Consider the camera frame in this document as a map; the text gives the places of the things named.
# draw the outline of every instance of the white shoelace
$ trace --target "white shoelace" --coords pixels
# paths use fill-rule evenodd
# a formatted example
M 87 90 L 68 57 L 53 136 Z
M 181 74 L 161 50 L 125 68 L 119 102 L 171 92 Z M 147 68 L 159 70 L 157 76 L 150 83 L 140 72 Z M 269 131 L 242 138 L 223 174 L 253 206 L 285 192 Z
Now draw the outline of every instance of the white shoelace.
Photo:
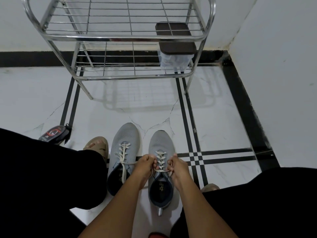
M 169 172 L 169 170 L 163 170 L 163 164 L 165 163 L 164 159 L 166 158 L 164 155 L 166 154 L 166 152 L 159 152 L 156 151 L 156 153 L 158 154 L 156 157 L 158 159 L 158 163 L 159 163 L 159 169 L 156 169 L 156 172 Z M 169 177 L 171 177 L 173 174 L 173 172 L 170 171 L 170 173 L 168 174 Z
M 125 165 L 134 165 L 134 164 L 137 163 L 137 162 L 134 162 L 134 163 L 126 163 L 126 162 L 124 161 L 124 160 L 126 159 L 126 158 L 125 158 L 125 155 L 127 154 L 125 151 L 126 151 L 127 149 L 129 149 L 129 146 L 130 146 L 130 145 L 131 145 L 130 143 L 129 143 L 129 144 L 126 144 L 126 143 L 124 143 L 124 144 L 119 144 L 119 146 L 120 146 L 119 150 L 121 151 L 121 153 L 117 153 L 117 154 L 116 154 L 117 158 L 119 159 L 120 164 L 122 164 L 122 178 L 121 178 L 122 184 L 124 184 L 124 183 L 125 183 L 125 180 L 126 180 L 126 168 L 125 168 Z

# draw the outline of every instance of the brown lid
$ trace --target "brown lid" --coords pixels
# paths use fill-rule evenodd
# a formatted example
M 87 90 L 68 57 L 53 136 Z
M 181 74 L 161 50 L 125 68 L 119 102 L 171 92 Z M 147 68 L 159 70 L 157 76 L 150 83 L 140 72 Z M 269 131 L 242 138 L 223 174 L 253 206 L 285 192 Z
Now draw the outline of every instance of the brown lid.
M 191 36 L 187 24 L 182 22 L 159 22 L 155 25 L 156 34 L 160 36 L 172 36 L 170 26 L 173 36 Z M 194 42 L 159 42 L 159 48 L 166 55 L 191 55 L 197 51 Z

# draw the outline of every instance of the person's right hand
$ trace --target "person's right hand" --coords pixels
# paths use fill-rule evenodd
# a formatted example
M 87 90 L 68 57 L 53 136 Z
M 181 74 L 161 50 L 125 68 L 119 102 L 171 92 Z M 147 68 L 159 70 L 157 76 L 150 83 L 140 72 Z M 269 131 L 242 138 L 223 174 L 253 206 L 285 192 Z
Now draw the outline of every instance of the person's right hand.
M 179 159 L 177 154 L 174 154 L 170 160 L 168 160 L 167 164 L 167 170 L 173 172 L 173 183 L 180 191 L 184 182 L 187 182 L 188 179 L 192 180 L 192 177 L 189 173 L 188 164 L 184 160 Z

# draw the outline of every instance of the metal tube frame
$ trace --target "metal tube frame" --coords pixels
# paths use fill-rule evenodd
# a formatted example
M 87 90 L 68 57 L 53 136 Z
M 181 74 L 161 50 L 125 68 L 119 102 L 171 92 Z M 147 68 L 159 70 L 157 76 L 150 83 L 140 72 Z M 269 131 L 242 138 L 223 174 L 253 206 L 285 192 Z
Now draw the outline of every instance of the metal tube frame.
M 201 53 L 203 51 L 204 45 L 206 43 L 207 36 L 209 34 L 209 31 L 211 29 L 211 25 L 213 23 L 214 17 L 215 17 L 215 11 L 216 11 L 216 2 L 215 0 L 208 0 L 210 4 L 210 14 L 209 14 L 209 19 L 207 22 L 207 25 L 204 24 L 204 20 L 202 19 L 202 16 L 198 10 L 198 6 L 196 4 L 195 0 L 191 0 L 189 3 L 188 7 L 188 12 L 186 16 L 186 23 L 189 23 L 190 19 L 190 14 L 191 10 L 194 9 L 196 16 L 198 17 L 198 20 L 200 21 L 200 27 L 201 30 L 203 31 L 203 35 L 201 36 L 139 36 L 135 35 L 118 35 L 118 36 L 96 36 L 96 35 L 87 35 L 84 34 L 84 32 L 78 30 L 75 21 L 73 19 L 72 14 L 69 11 L 69 7 L 67 6 L 67 2 L 65 0 L 62 0 L 61 2 L 63 3 L 63 6 L 65 7 L 65 12 L 66 15 L 68 16 L 74 31 L 77 33 L 77 35 L 62 35 L 62 34 L 47 34 L 45 29 L 47 28 L 47 24 L 50 21 L 50 18 L 52 16 L 52 13 L 54 12 L 56 8 L 56 3 L 58 3 L 59 0 L 52 0 L 50 2 L 49 7 L 47 8 L 41 23 L 35 18 L 31 7 L 30 7 L 30 0 L 22 0 L 24 10 L 34 25 L 34 27 L 37 29 L 37 31 L 42 35 L 42 37 L 46 40 L 47 44 L 51 47 L 53 52 L 56 54 L 58 59 L 61 61 L 61 63 L 66 67 L 66 69 L 70 72 L 70 74 L 73 76 L 73 78 L 77 81 L 78 85 L 81 87 L 81 89 L 86 93 L 86 95 L 89 97 L 89 99 L 93 100 L 93 97 L 85 87 L 82 81 L 88 81 L 88 80 L 127 80 L 127 79 L 153 79 L 153 78 L 185 78 L 189 77 L 189 80 L 187 82 L 187 87 L 185 90 L 185 94 L 188 92 L 188 89 L 190 87 L 190 84 L 192 82 L 193 78 L 193 73 L 196 70 L 196 67 L 198 65 L 198 61 L 200 59 Z M 73 55 L 73 60 L 72 60 L 72 65 L 69 66 L 69 64 L 65 61 L 63 58 L 61 52 L 57 48 L 57 46 L 54 44 L 53 41 L 76 41 L 76 47 Z M 89 61 L 89 64 L 93 68 L 93 62 L 90 59 L 90 56 L 88 55 L 87 48 L 85 46 L 85 43 L 83 41 L 155 41 L 155 42 L 160 42 L 160 41 L 171 41 L 171 42 L 193 42 L 193 41 L 200 41 L 200 46 L 197 52 L 197 56 L 195 59 L 195 62 L 193 63 L 192 61 L 190 62 L 191 66 L 191 72 L 189 73 L 181 73 L 181 74 L 164 74 L 164 75 L 133 75 L 133 76 L 78 76 L 75 73 L 75 68 L 76 68 L 76 59 L 77 55 L 79 52 L 80 45 L 83 46 L 85 55 L 87 56 L 87 59 Z

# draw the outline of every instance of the rack handle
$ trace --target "rack handle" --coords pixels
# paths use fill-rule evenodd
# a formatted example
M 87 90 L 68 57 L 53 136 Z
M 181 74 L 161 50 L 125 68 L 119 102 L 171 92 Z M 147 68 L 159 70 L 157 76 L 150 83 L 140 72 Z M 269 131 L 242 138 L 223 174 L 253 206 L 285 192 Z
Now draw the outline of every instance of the rack handle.
M 208 32 L 210 31 L 210 28 L 212 26 L 212 23 L 215 19 L 215 14 L 216 14 L 216 0 L 208 0 L 210 4 L 210 12 L 209 12 L 209 19 L 206 24 L 206 28 Z
M 34 14 L 32 12 L 32 9 L 31 9 L 31 6 L 30 6 L 30 0 L 22 0 L 22 4 L 23 4 L 24 11 L 25 11 L 26 15 L 28 16 L 28 18 L 30 19 L 30 21 L 33 24 L 33 26 L 37 30 L 42 32 L 41 25 L 40 25 L 39 21 L 36 19 L 36 17 L 34 16 Z

